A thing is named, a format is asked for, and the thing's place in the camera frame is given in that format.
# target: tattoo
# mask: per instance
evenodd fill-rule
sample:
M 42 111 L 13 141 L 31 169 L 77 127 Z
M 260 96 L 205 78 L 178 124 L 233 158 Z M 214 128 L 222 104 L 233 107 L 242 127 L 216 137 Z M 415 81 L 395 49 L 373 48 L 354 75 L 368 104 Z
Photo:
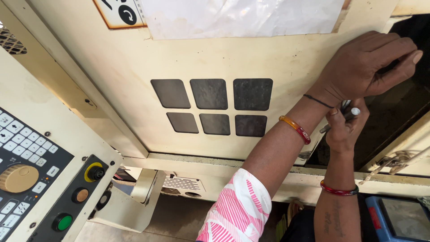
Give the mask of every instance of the tattoo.
M 329 233 L 329 227 L 332 221 L 330 220 L 330 214 L 326 212 L 325 222 L 324 222 L 324 233 Z
M 335 222 L 335 230 L 338 233 L 339 237 L 343 237 L 344 233 L 342 232 L 342 224 L 341 219 L 339 215 L 339 210 L 341 206 L 339 205 L 339 201 L 336 199 L 333 201 L 334 209 L 333 209 L 333 219 Z

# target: black circle icon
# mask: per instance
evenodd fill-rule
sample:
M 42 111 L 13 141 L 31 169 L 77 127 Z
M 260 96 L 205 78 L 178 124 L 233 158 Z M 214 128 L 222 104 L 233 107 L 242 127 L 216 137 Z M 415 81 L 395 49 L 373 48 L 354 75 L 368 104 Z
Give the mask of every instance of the black circle icon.
M 120 14 L 120 17 L 124 23 L 128 25 L 134 25 L 137 21 L 137 17 L 133 9 L 127 5 L 121 5 L 118 8 L 118 13 Z

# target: pink and white sleeve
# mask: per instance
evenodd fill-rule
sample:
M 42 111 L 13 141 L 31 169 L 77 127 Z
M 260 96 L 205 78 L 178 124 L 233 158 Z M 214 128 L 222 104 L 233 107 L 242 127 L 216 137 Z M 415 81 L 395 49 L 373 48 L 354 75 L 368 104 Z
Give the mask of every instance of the pink and white sleeve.
M 257 242 L 271 209 L 270 195 L 264 185 L 239 169 L 209 210 L 197 241 Z

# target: red label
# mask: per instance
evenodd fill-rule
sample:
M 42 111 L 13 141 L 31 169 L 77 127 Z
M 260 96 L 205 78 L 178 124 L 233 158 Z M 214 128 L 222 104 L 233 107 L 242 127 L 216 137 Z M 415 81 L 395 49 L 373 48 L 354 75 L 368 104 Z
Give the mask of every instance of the red label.
M 381 228 L 381 223 L 379 222 L 378 214 L 376 213 L 375 207 L 369 208 L 370 217 L 372 218 L 373 226 L 376 230 Z

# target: white paper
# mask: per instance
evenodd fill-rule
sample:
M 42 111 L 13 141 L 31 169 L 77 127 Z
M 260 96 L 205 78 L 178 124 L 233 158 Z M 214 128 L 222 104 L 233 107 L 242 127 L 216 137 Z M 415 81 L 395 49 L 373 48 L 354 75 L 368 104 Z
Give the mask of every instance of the white paper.
M 344 0 L 139 0 L 155 40 L 327 34 Z

